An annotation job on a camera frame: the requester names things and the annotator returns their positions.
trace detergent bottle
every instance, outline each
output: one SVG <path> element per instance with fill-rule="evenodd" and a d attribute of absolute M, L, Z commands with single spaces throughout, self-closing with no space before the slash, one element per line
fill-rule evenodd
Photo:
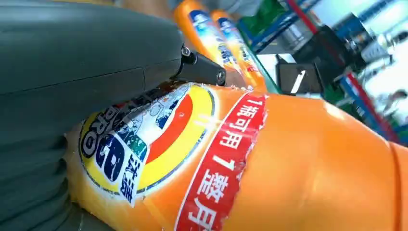
<path fill-rule="evenodd" d="M 184 0 L 174 9 L 174 19 L 198 52 L 224 67 L 227 73 L 236 71 L 242 74 L 223 35 L 204 6 L 195 0 Z"/>
<path fill-rule="evenodd" d="M 408 230 L 408 149 L 325 101 L 174 83 L 67 138 L 71 198 L 115 230 Z"/>
<path fill-rule="evenodd" d="M 231 50 L 242 70 L 245 82 L 255 90 L 266 92 L 265 79 L 256 67 L 249 48 L 243 41 L 238 29 L 234 26 L 227 13 L 222 10 L 211 12 L 211 18 L 224 34 L 228 48 Z"/>

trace orange bottle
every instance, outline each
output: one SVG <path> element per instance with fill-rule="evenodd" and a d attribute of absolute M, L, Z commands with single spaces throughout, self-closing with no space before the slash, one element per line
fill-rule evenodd
<path fill-rule="evenodd" d="M 71 198 L 112 228 L 408 230 L 408 149 L 340 109 L 201 84 L 163 90 L 68 135 Z"/>
<path fill-rule="evenodd" d="M 257 69 L 249 48 L 246 46 L 228 14 L 224 11 L 216 10 L 211 13 L 211 18 L 224 34 L 227 46 L 237 59 L 237 63 L 244 75 L 245 82 L 257 91 L 267 92 L 264 77 Z"/>
<path fill-rule="evenodd" d="M 195 0 L 184 0 L 174 10 L 174 19 L 198 52 L 223 66 L 227 72 L 236 70 L 242 73 L 204 6 Z"/>

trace green object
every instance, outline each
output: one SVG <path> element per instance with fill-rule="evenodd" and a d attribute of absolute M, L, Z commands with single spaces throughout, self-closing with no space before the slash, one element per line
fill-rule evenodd
<path fill-rule="evenodd" d="M 264 0 L 258 13 L 252 17 L 243 17 L 241 20 L 255 36 L 273 23 L 285 9 L 277 0 Z"/>

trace blue metal shelf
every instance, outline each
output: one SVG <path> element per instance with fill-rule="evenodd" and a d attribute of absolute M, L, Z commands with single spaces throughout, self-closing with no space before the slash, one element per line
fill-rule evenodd
<path fill-rule="evenodd" d="M 297 3 L 306 13 L 319 1 L 320 0 L 299 0 Z M 238 27 L 249 39 L 248 43 L 250 44 L 250 48 L 255 52 L 255 54 L 258 54 L 298 19 L 299 17 L 292 10 L 288 10 L 279 16 L 268 28 L 256 36 L 249 31 L 242 20 L 238 21 Z"/>

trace red pole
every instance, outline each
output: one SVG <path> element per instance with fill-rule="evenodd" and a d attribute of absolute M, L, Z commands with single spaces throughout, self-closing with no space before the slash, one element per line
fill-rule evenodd
<path fill-rule="evenodd" d="M 303 23 L 305 23 L 307 28 L 309 28 L 309 30 L 313 34 L 316 34 L 318 30 L 316 29 L 315 25 L 310 21 L 308 16 L 303 12 L 302 8 L 300 8 L 297 5 L 295 0 L 286 0 L 286 1 L 288 2 L 289 6 L 292 8 L 292 10 L 297 14 L 297 16 L 299 16 L 299 18 L 302 19 Z"/>

